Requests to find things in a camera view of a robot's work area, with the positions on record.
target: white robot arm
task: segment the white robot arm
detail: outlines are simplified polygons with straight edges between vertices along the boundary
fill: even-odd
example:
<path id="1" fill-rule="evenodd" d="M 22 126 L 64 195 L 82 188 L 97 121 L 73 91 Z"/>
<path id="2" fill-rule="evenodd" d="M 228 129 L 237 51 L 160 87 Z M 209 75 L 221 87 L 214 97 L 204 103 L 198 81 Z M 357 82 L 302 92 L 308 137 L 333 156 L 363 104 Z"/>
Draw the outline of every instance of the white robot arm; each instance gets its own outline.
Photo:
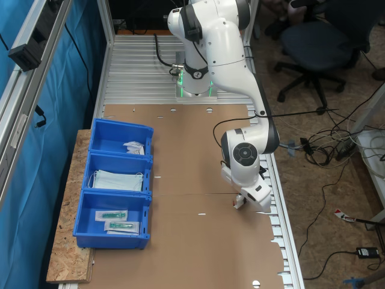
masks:
<path id="1" fill-rule="evenodd" d="M 171 11 L 170 31 L 185 45 L 184 89 L 201 94 L 211 87 L 248 96 L 260 116 L 271 115 L 263 88 L 246 65 L 240 29 L 250 21 L 247 0 L 191 1 Z M 259 117 L 258 124 L 237 128 L 221 138 L 222 176 L 239 192 L 235 207 L 246 198 L 259 211 L 270 208 L 270 187 L 259 176 L 259 154 L 269 154 L 279 145 L 270 117 Z"/>

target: blue plastic bin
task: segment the blue plastic bin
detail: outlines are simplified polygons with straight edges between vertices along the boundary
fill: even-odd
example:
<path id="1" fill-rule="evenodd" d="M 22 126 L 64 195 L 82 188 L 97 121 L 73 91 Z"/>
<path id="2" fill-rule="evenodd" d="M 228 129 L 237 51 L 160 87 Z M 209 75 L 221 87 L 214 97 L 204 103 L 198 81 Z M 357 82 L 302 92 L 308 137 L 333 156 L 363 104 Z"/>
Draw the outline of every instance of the blue plastic bin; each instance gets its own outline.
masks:
<path id="1" fill-rule="evenodd" d="M 82 190 L 73 236 L 79 247 L 109 249 L 144 249 L 148 232 L 150 196 Z M 95 211 L 128 210 L 127 221 L 140 222 L 138 235 L 115 235 L 104 231 L 104 223 L 95 221 Z"/>
<path id="2" fill-rule="evenodd" d="M 137 141 L 144 145 L 144 157 L 152 158 L 153 132 L 153 128 L 145 125 L 94 119 L 89 150 L 127 155 L 127 147 L 123 144 Z"/>
<path id="3" fill-rule="evenodd" d="M 93 184 L 93 178 L 90 177 L 97 170 L 104 170 L 109 173 L 124 173 L 127 175 L 143 174 L 143 184 L 141 191 L 123 191 L 110 190 L 103 188 L 89 188 L 90 190 L 100 191 L 121 191 L 124 193 L 141 193 L 151 195 L 150 191 L 150 170 L 152 160 L 143 158 L 139 155 L 113 155 L 102 154 L 98 152 L 88 152 L 87 163 L 85 165 L 82 188 L 89 188 Z"/>

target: surgical mask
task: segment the surgical mask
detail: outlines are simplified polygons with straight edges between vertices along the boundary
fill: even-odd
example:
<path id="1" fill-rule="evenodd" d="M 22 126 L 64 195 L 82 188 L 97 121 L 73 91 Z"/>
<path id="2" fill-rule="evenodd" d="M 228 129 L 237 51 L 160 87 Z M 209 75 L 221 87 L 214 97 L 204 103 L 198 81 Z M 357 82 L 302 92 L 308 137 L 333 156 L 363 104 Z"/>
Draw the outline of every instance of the surgical mask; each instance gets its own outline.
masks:
<path id="1" fill-rule="evenodd" d="M 111 190 L 141 191 L 143 183 L 142 173 L 124 175 L 98 170 L 90 176 L 88 187 L 90 187 L 92 178 L 94 179 L 93 188 L 108 188 Z"/>

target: blue curtain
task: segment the blue curtain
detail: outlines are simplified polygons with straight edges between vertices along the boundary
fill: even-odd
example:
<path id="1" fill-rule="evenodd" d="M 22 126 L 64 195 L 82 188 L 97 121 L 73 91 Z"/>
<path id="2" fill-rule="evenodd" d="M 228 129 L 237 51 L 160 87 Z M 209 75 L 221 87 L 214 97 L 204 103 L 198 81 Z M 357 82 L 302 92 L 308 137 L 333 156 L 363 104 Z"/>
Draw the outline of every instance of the blue curtain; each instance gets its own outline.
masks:
<path id="1" fill-rule="evenodd" d="M 28 2 L 28 12 L 32 0 L 2 0 L 0 5 L 7 6 L 5 2 L 11 7 Z M 0 11 L 9 16 L 5 26 L 12 21 L 22 23 L 26 15 L 12 15 L 13 10 L 4 8 Z M 4 18 L 0 19 L 1 28 Z M 90 87 L 96 98 L 106 45 L 96 0 L 73 0 L 66 23 L 88 66 Z M 16 35 L 17 32 L 4 40 L 13 42 Z M 0 92 L 4 89 L 3 79 L 9 77 L 9 71 L 1 69 Z M 91 115 L 93 111 L 87 72 L 66 30 L 38 105 L 45 112 L 47 124 L 35 128 L 42 117 L 34 114 L 0 211 L 0 288 L 39 288 L 43 256 L 52 245 L 48 242 L 50 229 L 52 222 L 57 221 L 52 220 L 55 202 L 59 192 L 63 192 L 61 179 L 68 173 L 76 134 L 85 125 L 86 113 Z"/>
<path id="2" fill-rule="evenodd" d="M 0 0 L 0 34 L 8 49 L 14 40 L 34 0 Z M 14 68 L 14 62 L 8 57 L 8 51 L 0 43 L 0 97 L 8 83 Z"/>

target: office chair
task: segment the office chair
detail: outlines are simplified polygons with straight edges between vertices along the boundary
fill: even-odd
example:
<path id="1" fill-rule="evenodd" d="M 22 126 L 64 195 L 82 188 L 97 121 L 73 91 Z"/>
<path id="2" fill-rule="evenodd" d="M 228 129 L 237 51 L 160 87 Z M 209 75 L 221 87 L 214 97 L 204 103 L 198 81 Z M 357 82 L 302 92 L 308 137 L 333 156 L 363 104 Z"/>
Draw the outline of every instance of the office chair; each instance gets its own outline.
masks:
<path id="1" fill-rule="evenodd" d="M 297 0 L 314 3 L 314 0 Z M 369 35 L 373 26 L 385 11 L 385 0 L 329 0 L 325 18 L 329 23 L 316 20 L 286 29 L 281 35 L 283 50 L 296 64 L 278 62 L 274 68 L 302 73 L 295 81 L 282 89 L 279 102 L 285 101 L 285 93 L 297 85 L 310 82 L 321 100 L 318 114 L 325 113 L 327 101 L 319 79 L 334 81 L 343 92 L 346 81 L 329 72 L 338 68 L 351 68 L 358 60 L 360 51 L 370 50 Z"/>

